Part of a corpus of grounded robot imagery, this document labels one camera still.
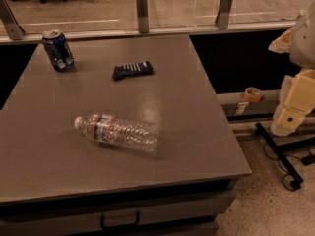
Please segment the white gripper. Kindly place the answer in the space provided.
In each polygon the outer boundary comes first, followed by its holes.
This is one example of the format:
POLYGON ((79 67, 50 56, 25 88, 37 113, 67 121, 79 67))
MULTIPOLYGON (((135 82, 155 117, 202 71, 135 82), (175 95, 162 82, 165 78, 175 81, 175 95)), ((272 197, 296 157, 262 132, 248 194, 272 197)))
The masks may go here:
MULTIPOLYGON (((269 51, 288 53, 293 28, 286 30, 271 42, 269 51)), ((281 108, 277 108, 271 124, 271 132, 279 137, 288 136, 315 109, 315 70, 302 68, 294 77, 285 75, 279 98, 281 108)))

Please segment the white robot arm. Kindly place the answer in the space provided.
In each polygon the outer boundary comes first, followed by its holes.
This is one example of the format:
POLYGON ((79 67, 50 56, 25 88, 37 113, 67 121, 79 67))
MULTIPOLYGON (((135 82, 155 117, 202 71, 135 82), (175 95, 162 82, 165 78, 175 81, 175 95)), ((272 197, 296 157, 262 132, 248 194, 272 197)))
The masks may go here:
POLYGON ((294 77, 284 76, 270 127, 274 135, 284 137, 294 133, 315 109, 315 2, 268 49, 288 53, 290 61, 301 68, 294 77))

